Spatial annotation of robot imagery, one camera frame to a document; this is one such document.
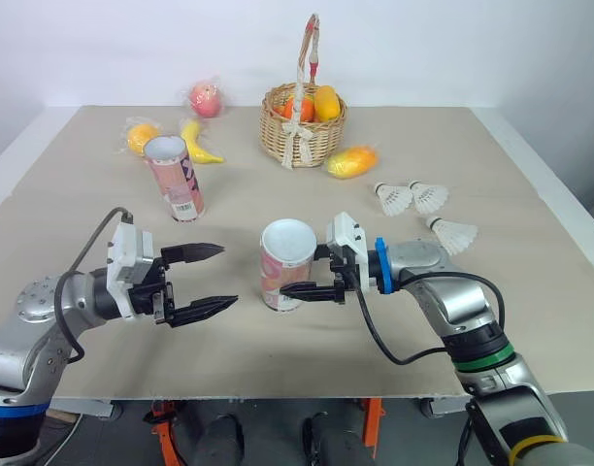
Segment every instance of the cylindrical container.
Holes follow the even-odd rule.
[[[290,311],[302,303],[281,295],[280,288],[308,280],[314,250],[316,235],[307,223],[283,218],[267,225],[260,237],[260,285],[267,306]]]
[[[153,138],[144,146],[144,155],[175,220],[192,221],[204,213],[200,186],[182,138]]]

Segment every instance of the yellow ring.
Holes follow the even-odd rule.
[[[537,444],[553,444],[563,442],[565,442],[564,439],[561,437],[556,437],[555,435],[535,435],[534,437],[523,439],[521,442],[515,445],[509,453],[509,466],[513,466],[517,456],[528,447],[532,447],[533,445]]]

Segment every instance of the white tabletop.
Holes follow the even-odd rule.
[[[381,162],[366,176],[341,182],[321,169],[283,170],[257,145],[258,109],[234,109],[205,130],[207,147],[228,160],[196,167],[208,211],[179,225],[166,215],[144,163],[115,152],[126,117],[154,117],[176,129],[182,109],[89,107],[69,121],[74,110],[48,109],[0,157],[0,322],[27,282],[64,270],[116,204],[153,233],[156,249],[195,241],[226,247],[205,263],[171,271],[181,303],[228,293],[240,301],[180,329],[114,321],[87,332],[81,341],[88,356],[66,370],[59,396],[461,393],[445,355],[403,368],[388,363],[354,299],[278,316],[258,296],[258,235],[275,218],[303,219],[322,240],[326,223],[346,210],[366,228],[370,247],[376,236],[388,243],[428,237],[414,213],[383,216],[370,190],[377,181],[414,178],[450,188],[442,216],[478,225],[476,243],[455,262],[502,288],[507,333],[544,388],[594,389],[594,221],[496,112],[475,110],[482,126],[466,109],[351,109],[346,144],[377,146]],[[36,250],[36,242],[44,246]],[[97,246],[86,267],[102,266],[105,253]],[[331,279],[324,264],[314,275]],[[373,292],[368,299],[399,355],[438,344],[405,293]],[[563,371],[562,360],[571,358],[584,364]]]

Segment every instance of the green ring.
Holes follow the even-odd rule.
[[[514,353],[514,348],[510,343],[493,354],[475,359],[468,362],[454,362],[454,367],[460,372],[475,372],[485,367],[493,366],[498,362],[502,362],[509,358]]]

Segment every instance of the apple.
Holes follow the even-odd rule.
[[[200,117],[216,117],[221,110],[219,89],[213,83],[198,83],[189,92],[189,104]]]

